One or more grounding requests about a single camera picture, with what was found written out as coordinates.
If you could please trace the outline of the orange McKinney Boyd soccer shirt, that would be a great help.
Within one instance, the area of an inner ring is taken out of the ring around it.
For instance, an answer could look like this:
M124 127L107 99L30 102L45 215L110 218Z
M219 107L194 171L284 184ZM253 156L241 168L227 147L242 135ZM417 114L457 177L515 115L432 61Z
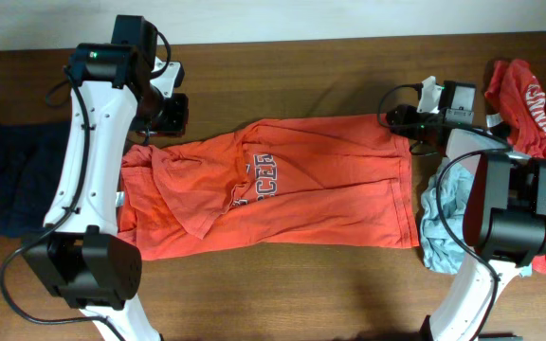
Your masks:
M214 138L134 146L120 238L143 259L261 242L412 248L408 141L372 115L263 119Z

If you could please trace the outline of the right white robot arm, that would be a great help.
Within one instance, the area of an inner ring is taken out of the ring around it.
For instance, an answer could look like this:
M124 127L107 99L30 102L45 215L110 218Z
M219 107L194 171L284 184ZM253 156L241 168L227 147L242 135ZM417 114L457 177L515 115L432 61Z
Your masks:
M475 85L428 78L411 89L417 106L379 110L377 122L439 152L463 148L444 172L468 158L477 160L463 235L449 235L465 252L464 260L419 337L483 340L483 326L501 292L535 257L546 254L546 159L516 153L506 141L473 126Z

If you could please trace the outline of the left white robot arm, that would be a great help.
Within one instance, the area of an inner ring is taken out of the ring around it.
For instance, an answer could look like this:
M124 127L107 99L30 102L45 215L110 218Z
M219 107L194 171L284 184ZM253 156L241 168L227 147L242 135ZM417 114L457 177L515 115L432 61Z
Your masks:
M78 45L64 73L72 120L44 230L23 257L46 290L81 312L106 340L159 340L138 297L138 249L118 237L118 179L126 137L181 136L189 116L175 93L181 63L159 60L165 38L142 16L118 15L107 44Z

